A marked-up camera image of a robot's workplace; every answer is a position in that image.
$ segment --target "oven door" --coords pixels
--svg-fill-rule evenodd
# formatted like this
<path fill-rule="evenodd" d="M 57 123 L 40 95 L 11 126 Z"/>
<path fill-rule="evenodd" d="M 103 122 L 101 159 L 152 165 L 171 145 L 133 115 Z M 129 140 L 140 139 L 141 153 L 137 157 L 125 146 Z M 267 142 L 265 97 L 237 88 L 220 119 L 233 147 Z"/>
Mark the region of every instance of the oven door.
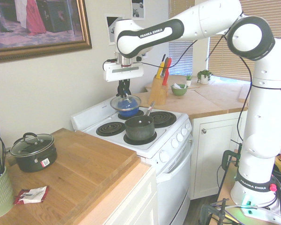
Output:
<path fill-rule="evenodd" d="M 177 157 L 156 178 L 159 225 L 170 225 L 173 220 L 183 223 L 186 217 L 189 201 L 187 206 L 181 207 L 181 205 L 185 202 L 185 198 L 188 198 L 192 150 L 192 140 L 187 139 Z"/>

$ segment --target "stove burner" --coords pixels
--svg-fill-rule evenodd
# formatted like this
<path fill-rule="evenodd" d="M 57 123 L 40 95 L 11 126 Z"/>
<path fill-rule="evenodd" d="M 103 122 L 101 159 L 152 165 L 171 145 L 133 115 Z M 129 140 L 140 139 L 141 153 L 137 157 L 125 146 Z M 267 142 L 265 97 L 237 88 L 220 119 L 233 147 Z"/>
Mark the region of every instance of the stove burner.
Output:
<path fill-rule="evenodd" d="M 142 144 L 148 144 L 148 143 L 154 141 L 156 139 L 156 137 L 157 137 L 157 133 L 155 132 L 152 137 L 150 137 L 150 138 L 148 138 L 146 140 L 135 141 L 135 140 L 132 140 L 129 137 L 127 137 L 127 135 L 124 135 L 124 141 L 127 144 L 131 144 L 131 145 L 142 145 Z"/>
<path fill-rule="evenodd" d="M 144 112 L 143 112 L 142 110 L 139 110 L 139 111 L 138 111 L 136 114 L 134 114 L 133 116 L 125 117 L 125 116 L 122 116 L 122 115 L 118 114 L 118 117 L 119 117 L 119 119 L 121 119 L 121 120 L 127 120 L 127 119 L 130 119 L 130 118 L 134 117 L 134 116 L 142 116 L 143 114 L 144 114 Z"/>
<path fill-rule="evenodd" d="M 125 124 L 121 122 L 111 122 L 111 123 L 106 123 L 100 126 L 97 130 L 96 133 L 99 136 L 114 136 L 117 135 L 125 130 Z"/>
<path fill-rule="evenodd" d="M 171 112 L 157 111 L 152 112 L 150 117 L 154 119 L 155 128 L 165 128 L 176 122 L 176 116 Z"/>

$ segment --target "red knife handle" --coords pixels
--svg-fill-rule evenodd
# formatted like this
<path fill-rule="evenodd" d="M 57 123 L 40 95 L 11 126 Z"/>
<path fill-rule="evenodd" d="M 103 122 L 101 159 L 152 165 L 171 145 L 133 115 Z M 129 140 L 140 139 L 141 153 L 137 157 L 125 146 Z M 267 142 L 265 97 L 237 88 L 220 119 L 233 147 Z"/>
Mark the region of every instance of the red knife handle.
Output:
<path fill-rule="evenodd" d="M 172 59 L 169 58 L 167 68 L 165 70 L 165 75 L 164 75 L 164 78 L 163 78 L 163 86 L 167 85 L 167 81 L 168 81 L 168 77 L 169 77 L 169 67 L 170 67 L 171 62 L 172 62 Z"/>

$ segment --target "oven handle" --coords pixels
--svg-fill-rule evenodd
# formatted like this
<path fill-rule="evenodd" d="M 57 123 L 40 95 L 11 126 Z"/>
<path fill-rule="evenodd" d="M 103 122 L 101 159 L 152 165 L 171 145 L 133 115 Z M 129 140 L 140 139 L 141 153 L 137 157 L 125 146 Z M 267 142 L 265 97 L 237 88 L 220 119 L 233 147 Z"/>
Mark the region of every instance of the oven handle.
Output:
<path fill-rule="evenodd" d="M 182 169 L 182 167 L 186 164 L 186 162 L 190 158 L 191 154 L 192 154 L 192 151 L 190 150 L 189 153 L 187 154 L 187 156 L 183 159 L 183 161 L 179 164 L 179 166 L 177 166 L 177 168 L 174 171 L 172 171 L 170 173 L 159 174 L 156 178 L 157 183 L 161 183 L 161 182 L 172 179 L 172 177 L 174 177 Z"/>

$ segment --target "green utensil holder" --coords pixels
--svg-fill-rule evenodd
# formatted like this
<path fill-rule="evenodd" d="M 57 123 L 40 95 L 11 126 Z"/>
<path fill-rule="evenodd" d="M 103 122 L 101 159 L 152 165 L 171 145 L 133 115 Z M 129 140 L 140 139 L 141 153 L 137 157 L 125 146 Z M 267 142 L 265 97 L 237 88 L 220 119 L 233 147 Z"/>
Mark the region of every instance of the green utensil holder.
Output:
<path fill-rule="evenodd" d="M 0 217 L 11 210 L 13 202 L 13 189 L 5 167 L 4 173 L 0 176 Z"/>

